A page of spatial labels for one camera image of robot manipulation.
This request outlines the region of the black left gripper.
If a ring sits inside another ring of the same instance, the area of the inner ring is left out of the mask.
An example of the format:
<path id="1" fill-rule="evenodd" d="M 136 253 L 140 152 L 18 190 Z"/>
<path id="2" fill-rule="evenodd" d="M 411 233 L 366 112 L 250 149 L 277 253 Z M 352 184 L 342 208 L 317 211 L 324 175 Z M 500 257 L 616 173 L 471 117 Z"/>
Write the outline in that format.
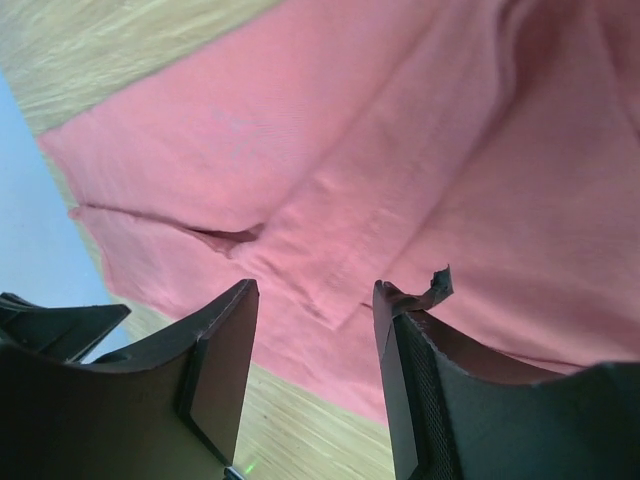
<path id="1" fill-rule="evenodd" d="M 1 294 L 1 341 L 62 362 L 91 353 L 131 310 L 123 304 L 42 307 Z"/>

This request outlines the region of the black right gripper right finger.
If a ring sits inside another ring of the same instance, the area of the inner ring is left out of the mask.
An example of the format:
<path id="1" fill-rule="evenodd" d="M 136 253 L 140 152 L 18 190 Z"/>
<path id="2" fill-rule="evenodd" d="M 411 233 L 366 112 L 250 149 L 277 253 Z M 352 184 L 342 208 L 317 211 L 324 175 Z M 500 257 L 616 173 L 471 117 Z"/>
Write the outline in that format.
<path id="1" fill-rule="evenodd" d="M 450 327 L 432 309 L 449 269 L 420 295 L 377 281 L 374 330 L 399 479 L 635 479 L 639 366 L 560 375 Z"/>

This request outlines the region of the salmon pink t shirt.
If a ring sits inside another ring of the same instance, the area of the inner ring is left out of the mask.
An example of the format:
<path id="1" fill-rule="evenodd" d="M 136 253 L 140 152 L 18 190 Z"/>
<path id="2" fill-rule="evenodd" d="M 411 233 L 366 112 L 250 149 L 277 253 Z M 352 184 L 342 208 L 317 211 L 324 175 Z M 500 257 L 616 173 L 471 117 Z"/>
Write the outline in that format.
<path id="1" fill-rule="evenodd" d="M 639 356 L 639 5 L 286 1 L 39 138 L 110 290 L 242 278 L 256 363 L 386 418 L 374 283 L 524 362 Z"/>

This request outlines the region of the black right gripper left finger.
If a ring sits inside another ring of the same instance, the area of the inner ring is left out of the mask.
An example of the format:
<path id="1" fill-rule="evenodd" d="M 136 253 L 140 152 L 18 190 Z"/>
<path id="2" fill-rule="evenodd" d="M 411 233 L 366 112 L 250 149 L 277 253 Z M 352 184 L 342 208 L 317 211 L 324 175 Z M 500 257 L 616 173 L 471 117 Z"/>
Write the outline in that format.
<path id="1" fill-rule="evenodd" d="M 62 362 L 1 341 L 5 479 L 235 479 L 259 292 L 242 280 L 126 347 Z"/>

